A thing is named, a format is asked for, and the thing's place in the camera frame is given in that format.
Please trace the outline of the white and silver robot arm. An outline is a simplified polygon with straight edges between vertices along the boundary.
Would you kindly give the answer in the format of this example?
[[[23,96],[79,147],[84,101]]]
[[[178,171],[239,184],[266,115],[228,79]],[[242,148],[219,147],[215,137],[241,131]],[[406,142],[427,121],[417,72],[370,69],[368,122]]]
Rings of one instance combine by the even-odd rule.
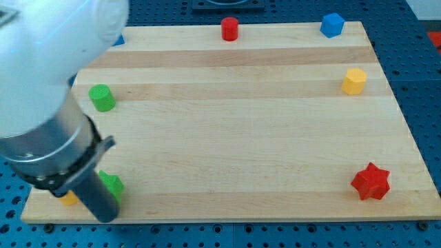
[[[69,81],[120,37],[127,0],[1,2],[1,155],[39,189],[57,189],[101,140]]]

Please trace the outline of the blue block behind arm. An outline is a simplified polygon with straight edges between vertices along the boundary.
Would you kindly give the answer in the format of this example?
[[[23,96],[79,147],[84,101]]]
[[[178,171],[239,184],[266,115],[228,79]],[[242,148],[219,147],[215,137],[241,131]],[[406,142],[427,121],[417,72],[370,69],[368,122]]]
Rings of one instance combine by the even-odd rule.
[[[114,43],[114,46],[123,45],[125,43],[125,39],[123,35],[120,35],[119,38]]]

